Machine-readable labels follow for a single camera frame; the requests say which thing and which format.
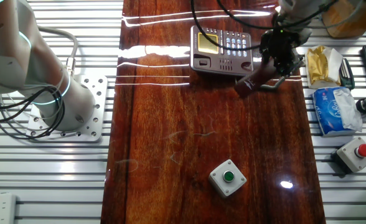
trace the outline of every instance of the robotic arm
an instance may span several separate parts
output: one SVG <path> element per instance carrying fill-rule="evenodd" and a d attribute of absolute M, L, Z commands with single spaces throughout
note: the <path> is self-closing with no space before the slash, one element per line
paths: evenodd
<path fill-rule="evenodd" d="M 320 9 L 328 10 L 337 1 L 329 4 L 324 4 L 323 0 L 279 0 L 278 2 L 281 9 L 272 19 L 275 28 L 266 31 L 261 37 L 260 68 L 241 79 L 235 86 L 240 96 L 247 96 L 259 88 L 274 90 L 286 77 L 296 72 L 303 64 L 303 57 L 298 55 L 295 48 L 306 43 L 312 33 L 312 30 L 307 28 L 311 19 L 306 22 L 300 21 L 314 17 Z M 264 85 L 278 75 L 281 78 L 275 86 Z"/>
<path fill-rule="evenodd" d="M 55 86 L 65 105 L 57 130 L 75 130 L 90 119 L 95 99 L 71 75 L 42 38 L 26 0 L 0 0 L 0 94 L 19 91 L 29 98 L 44 86 Z M 44 120 L 50 126 L 58 110 L 54 96 L 43 92 L 33 103 L 42 117 L 50 117 Z"/>

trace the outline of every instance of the emergency stop button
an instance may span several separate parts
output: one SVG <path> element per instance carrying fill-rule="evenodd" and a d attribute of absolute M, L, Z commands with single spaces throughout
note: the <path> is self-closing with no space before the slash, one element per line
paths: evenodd
<path fill-rule="evenodd" d="M 357 149 L 355 149 L 356 156 L 360 158 L 366 157 L 366 144 L 361 144 Z"/>

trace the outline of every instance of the tissue pack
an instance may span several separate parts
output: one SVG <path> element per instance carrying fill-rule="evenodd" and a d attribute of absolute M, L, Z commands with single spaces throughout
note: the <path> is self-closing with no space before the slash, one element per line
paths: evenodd
<path fill-rule="evenodd" d="M 320 88 L 312 94 L 314 109 L 323 136 L 343 136 L 362 130 L 350 90 L 345 87 Z"/>

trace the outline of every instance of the red button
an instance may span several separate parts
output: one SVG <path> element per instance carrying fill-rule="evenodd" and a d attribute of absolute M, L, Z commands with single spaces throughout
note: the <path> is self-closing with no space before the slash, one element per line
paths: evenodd
<path fill-rule="evenodd" d="M 357 152 L 360 156 L 366 157 L 366 144 L 361 144 Z"/>

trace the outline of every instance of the calculator display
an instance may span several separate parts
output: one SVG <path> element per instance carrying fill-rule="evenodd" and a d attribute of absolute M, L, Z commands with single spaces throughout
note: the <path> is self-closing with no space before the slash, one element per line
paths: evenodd
<path fill-rule="evenodd" d="M 217 35 L 208 34 L 208 37 L 210 37 L 214 42 L 218 42 Z M 211 54 L 218 54 L 219 52 L 218 46 L 209 42 L 201 33 L 198 33 L 198 51 Z"/>

